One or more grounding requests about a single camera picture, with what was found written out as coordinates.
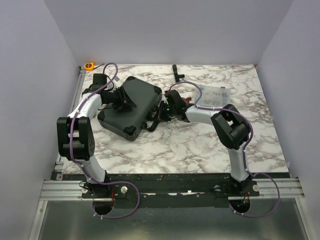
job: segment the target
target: clear plastic container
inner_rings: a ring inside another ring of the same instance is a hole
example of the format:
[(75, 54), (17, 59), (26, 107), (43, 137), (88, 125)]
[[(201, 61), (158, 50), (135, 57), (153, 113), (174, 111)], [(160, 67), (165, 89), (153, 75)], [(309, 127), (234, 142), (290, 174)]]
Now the clear plastic container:
[[(225, 87), (198, 85), (202, 90), (202, 97), (197, 102), (198, 106), (202, 107), (224, 107), (230, 104), (230, 89)], [(200, 96), (198, 89), (194, 92), (194, 99), (197, 100)]]

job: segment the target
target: tape measure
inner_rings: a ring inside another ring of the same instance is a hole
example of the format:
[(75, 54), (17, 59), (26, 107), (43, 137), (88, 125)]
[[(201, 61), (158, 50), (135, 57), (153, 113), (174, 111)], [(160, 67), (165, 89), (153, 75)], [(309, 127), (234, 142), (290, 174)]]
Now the tape measure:
[(84, 69), (86, 71), (92, 71), (93, 69), (95, 68), (95, 64), (93, 62), (87, 62), (85, 65), (84, 65)]

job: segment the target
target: gray floor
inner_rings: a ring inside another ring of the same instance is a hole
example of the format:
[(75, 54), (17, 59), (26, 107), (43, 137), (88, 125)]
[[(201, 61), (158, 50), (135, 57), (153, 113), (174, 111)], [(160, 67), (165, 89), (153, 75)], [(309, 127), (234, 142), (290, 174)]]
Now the gray floor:
[[(252, 214), (275, 200), (253, 200)], [(115, 209), (121, 215), (129, 209)], [(263, 218), (245, 218), (229, 208), (142, 208), (123, 219), (93, 217), (90, 202), (49, 202), (41, 240), (306, 240), (294, 199), (281, 200)]]

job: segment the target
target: gray wall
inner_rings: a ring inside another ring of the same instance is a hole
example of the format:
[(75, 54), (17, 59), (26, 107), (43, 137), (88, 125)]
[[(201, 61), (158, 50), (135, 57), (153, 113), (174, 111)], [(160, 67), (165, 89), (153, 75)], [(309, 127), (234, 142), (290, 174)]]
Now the gray wall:
[(78, 64), (256, 64), (292, 0), (44, 0)]
[(295, 0), (257, 71), (289, 170), (320, 226), (320, 1)]
[(28, 239), (79, 69), (42, 0), (0, 7), (0, 239)]

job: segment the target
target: white marble surface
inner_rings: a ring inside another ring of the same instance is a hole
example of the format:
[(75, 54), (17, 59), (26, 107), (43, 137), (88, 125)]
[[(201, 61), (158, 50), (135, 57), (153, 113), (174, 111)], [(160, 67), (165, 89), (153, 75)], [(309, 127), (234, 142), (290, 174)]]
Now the white marble surface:
[[(186, 80), (231, 89), (231, 103), (253, 125), (254, 137), (246, 150), (252, 172), (288, 171), (253, 65), (180, 65), (177, 68), (178, 73), (186, 75)], [(92, 83), (93, 73), (102, 73), (102, 70), (100, 67), (86, 73), (82, 91)], [(120, 65), (120, 81), (129, 76), (156, 85), (162, 92), (175, 82), (171, 65)], [(188, 84), (175, 89), (182, 97), (193, 97), (195, 91)], [(95, 156), (110, 173), (229, 173), (231, 170), (228, 151), (220, 143), (213, 126), (208, 124), (161, 122), (154, 132), (142, 130), (135, 141), (128, 141), (100, 126), (97, 114), (91, 125)], [(70, 161), (65, 161), (62, 172), (81, 173)]]

